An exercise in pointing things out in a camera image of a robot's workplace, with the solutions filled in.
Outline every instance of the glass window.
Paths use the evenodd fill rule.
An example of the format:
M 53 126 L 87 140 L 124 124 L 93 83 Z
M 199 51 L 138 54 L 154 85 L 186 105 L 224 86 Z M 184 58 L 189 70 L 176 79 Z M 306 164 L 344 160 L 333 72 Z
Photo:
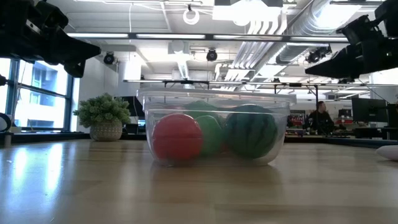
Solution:
M 45 62 L 31 64 L 21 61 L 18 82 L 66 95 L 68 73 L 62 65 L 49 65 Z
M 63 128 L 65 99 L 21 88 L 15 124 L 32 128 Z
M 0 58 L 0 74 L 9 79 L 10 59 Z M 6 112 L 8 86 L 0 86 L 0 113 Z

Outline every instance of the man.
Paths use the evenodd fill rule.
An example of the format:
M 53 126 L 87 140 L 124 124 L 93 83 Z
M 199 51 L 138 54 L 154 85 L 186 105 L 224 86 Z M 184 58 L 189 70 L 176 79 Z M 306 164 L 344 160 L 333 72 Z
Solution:
M 335 124 L 328 112 L 326 112 L 325 102 L 318 102 L 318 109 L 308 116 L 305 125 L 308 128 L 317 130 L 318 134 L 328 134 L 333 131 Z

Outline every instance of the potted plant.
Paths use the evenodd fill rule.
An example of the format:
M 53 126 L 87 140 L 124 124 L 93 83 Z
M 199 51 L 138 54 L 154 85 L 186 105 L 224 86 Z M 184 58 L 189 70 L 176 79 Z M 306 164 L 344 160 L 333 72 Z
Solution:
M 73 112 L 80 125 L 90 127 L 90 137 L 96 141 L 116 141 L 122 135 L 122 124 L 130 123 L 129 103 L 105 93 L 96 98 L 80 101 Z

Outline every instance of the window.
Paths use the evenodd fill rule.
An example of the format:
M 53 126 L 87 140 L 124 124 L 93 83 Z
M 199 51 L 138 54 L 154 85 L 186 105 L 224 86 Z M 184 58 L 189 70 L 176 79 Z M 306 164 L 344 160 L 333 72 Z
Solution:
M 9 79 L 11 60 L 0 58 L 0 74 Z M 8 85 L 0 86 L 0 113 L 6 112 Z
M 62 65 L 54 66 L 45 62 L 31 64 L 21 61 L 18 82 L 66 95 L 68 73 L 63 69 Z
M 69 130 L 72 78 L 63 65 L 19 62 L 15 124 L 23 129 Z
M 15 113 L 17 126 L 63 128 L 64 116 L 64 98 L 21 89 Z

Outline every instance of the green ball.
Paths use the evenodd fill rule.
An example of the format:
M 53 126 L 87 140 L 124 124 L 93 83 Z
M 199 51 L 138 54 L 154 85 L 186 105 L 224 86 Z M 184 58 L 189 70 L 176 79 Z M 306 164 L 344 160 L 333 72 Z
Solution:
M 223 132 L 217 120 L 209 115 L 200 116 L 195 119 L 203 133 L 202 156 L 211 156 L 221 149 Z
M 209 103 L 204 102 L 203 100 L 198 100 L 198 101 L 189 103 L 189 104 L 185 105 L 184 107 L 187 110 L 193 110 L 193 111 L 186 111 L 184 113 L 186 115 L 191 116 L 194 119 L 196 119 L 200 116 L 210 115 L 217 120 L 218 124 L 221 124 L 221 118 L 218 116 L 218 114 L 215 112 L 211 112 L 211 111 L 218 111 L 218 108 Z
M 257 105 L 234 108 L 223 130 L 229 149 L 246 159 L 265 156 L 273 147 L 278 129 L 272 111 Z

